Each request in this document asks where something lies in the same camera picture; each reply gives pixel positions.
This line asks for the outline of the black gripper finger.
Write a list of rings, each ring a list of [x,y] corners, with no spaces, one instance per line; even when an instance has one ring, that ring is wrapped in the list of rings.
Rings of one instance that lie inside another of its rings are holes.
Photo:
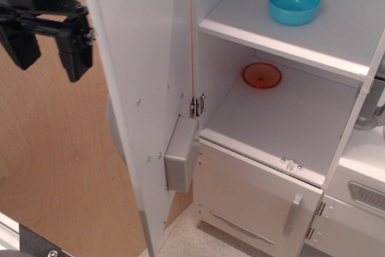
[[[1,44],[22,70],[28,69],[41,56],[35,35],[25,31],[18,23],[1,24]]]
[[[55,41],[70,82],[76,82],[93,65],[94,29],[82,17],[67,17],[61,24]]]

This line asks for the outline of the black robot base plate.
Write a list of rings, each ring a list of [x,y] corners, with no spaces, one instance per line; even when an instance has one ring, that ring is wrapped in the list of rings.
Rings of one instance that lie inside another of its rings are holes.
[[[72,256],[26,226],[1,213],[1,256]]]

